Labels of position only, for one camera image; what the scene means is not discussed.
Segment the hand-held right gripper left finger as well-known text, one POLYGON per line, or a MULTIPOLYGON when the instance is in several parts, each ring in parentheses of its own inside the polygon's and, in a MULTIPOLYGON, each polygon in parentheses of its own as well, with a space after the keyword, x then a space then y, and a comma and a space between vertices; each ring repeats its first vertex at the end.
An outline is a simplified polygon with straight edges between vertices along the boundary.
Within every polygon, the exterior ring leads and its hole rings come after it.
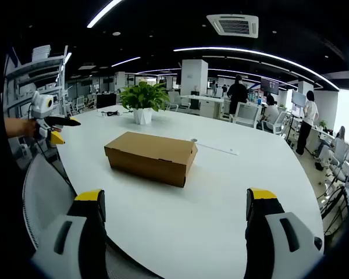
POLYGON ((105 191, 75 197, 41 234, 31 263, 44 278, 107 278, 105 191))

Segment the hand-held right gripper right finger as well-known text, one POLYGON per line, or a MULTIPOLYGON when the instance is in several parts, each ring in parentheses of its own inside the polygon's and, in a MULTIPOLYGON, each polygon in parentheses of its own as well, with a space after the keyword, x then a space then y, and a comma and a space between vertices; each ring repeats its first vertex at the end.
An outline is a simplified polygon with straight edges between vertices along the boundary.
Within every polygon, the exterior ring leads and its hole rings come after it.
POLYGON ((320 261, 322 240, 268 190, 247 189, 245 278, 303 278, 320 261))

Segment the person's left hand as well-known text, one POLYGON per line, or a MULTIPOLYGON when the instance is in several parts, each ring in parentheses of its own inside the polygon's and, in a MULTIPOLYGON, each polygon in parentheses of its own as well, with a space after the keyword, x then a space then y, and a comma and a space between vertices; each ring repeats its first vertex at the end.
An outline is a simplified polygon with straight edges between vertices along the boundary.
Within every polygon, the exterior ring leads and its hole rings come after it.
POLYGON ((35 137, 37 132, 37 121, 35 119, 23 119, 23 135, 35 137))

